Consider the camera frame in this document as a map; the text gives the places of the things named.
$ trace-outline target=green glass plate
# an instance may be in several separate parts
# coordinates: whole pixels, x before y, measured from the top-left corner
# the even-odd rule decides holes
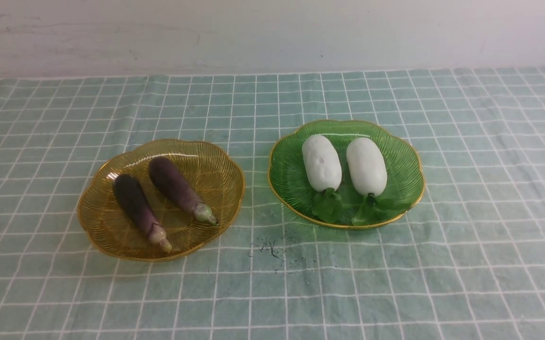
[[[342,183],[337,191],[341,196],[342,211],[333,223],[324,222],[312,213],[318,193],[308,182],[301,148],[313,134],[322,134],[331,141],[342,165]],[[346,148],[357,137],[369,137],[378,145],[384,156],[388,180],[384,192],[375,198],[380,208],[355,225],[353,218],[359,213],[364,198],[350,180]],[[333,228],[366,229],[396,221],[421,200],[426,187],[421,160],[415,149],[382,127],[359,120],[307,123],[272,147],[269,162],[268,183],[279,200],[308,221]]]

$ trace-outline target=yellow glass plate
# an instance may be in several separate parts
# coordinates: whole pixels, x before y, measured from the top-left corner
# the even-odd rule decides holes
[[[213,227],[193,218],[167,202],[154,188],[148,173],[149,161],[164,156],[180,169],[193,189],[219,220]],[[164,253],[151,245],[119,207],[113,195],[118,174],[130,174],[138,181],[155,216],[165,228],[173,250]],[[101,252],[126,260],[167,261],[203,247],[232,224],[241,208],[245,177],[241,168],[218,146],[208,142],[161,139],[122,153],[105,163],[77,205],[80,224]]]
[[[342,183],[337,190],[342,200],[342,211],[335,223],[324,222],[312,213],[316,192],[308,182],[301,147],[313,134],[322,134],[331,141],[342,165]],[[351,221],[357,215],[363,196],[357,193],[350,180],[346,148],[357,137],[370,138],[380,148],[388,182],[384,192],[376,199],[390,202],[391,205],[368,218],[363,225],[355,226]],[[268,183],[283,204],[307,221],[332,228],[360,230],[381,227],[398,220],[421,200],[426,187],[421,159],[415,149],[384,128],[359,120],[316,120],[281,138],[272,147],[269,157]]]

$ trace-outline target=green leaf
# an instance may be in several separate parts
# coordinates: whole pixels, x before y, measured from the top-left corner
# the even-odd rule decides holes
[[[318,192],[313,198],[313,203],[312,215],[326,223],[336,222],[344,209],[342,197],[331,187]]]
[[[408,210],[411,204],[395,203],[392,200],[380,200],[380,198],[374,197],[373,194],[369,194],[363,197],[363,202],[358,208],[357,213],[352,218],[352,225],[354,226],[366,226],[373,224],[380,216],[387,215],[388,212],[397,212]]]

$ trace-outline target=eggplant stem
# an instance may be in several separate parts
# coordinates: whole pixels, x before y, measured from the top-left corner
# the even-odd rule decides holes
[[[165,230],[156,223],[152,224],[151,232],[149,233],[149,241],[153,245],[159,245],[164,252],[171,252],[171,243],[167,239]]]
[[[212,209],[205,203],[197,203],[193,215],[199,222],[207,222],[212,226],[218,226],[218,219],[214,216]]]

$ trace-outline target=white radish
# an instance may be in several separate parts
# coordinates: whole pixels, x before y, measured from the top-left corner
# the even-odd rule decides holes
[[[362,196],[380,196],[385,190],[388,174],[380,148],[369,138],[353,140],[346,149],[352,185]]]
[[[342,182],[342,165],[329,139],[320,134],[310,136],[302,144],[302,157],[313,189],[317,192],[329,188],[337,191]]]

